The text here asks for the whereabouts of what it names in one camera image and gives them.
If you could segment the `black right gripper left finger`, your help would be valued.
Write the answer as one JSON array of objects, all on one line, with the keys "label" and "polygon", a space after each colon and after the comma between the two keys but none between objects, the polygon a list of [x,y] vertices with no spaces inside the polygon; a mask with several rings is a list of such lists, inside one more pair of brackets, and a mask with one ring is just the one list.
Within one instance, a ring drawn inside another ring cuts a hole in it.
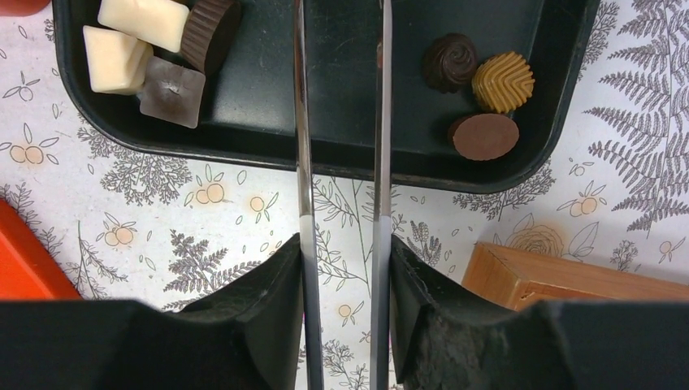
[{"label": "black right gripper left finger", "polygon": [[300,237],[176,313],[190,331],[162,358],[163,389],[292,389],[302,315]]}]

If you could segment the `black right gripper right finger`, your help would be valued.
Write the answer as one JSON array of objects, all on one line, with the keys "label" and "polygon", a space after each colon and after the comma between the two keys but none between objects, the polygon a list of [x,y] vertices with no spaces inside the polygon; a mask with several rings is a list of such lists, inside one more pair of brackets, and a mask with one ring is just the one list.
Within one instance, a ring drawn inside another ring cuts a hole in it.
[{"label": "black right gripper right finger", "polygon": [[391,330],[406,389],[569,389],[571,373],[545,309],[490,302],[392,237]]}]

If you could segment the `metal tongs white handle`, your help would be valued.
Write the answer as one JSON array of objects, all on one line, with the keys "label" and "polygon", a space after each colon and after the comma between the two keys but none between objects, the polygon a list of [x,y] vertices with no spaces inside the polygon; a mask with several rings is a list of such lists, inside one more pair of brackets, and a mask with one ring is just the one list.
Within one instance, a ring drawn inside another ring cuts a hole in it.
[{"label": "metal tongs white handle", "polygon": [[[305,6],[293,3],[293,80],[297,139],[297,187],[305,349],[310,389],[323,388],[323,353],[319,313],[318,257],[315,241],[313,172],[306,66]],[[382,28],[376,52],[378,107],[375,128],[373,245],[371,255],[370,388],[389,385],[390,256],[392,251],[392,4],[379,4]]]}]

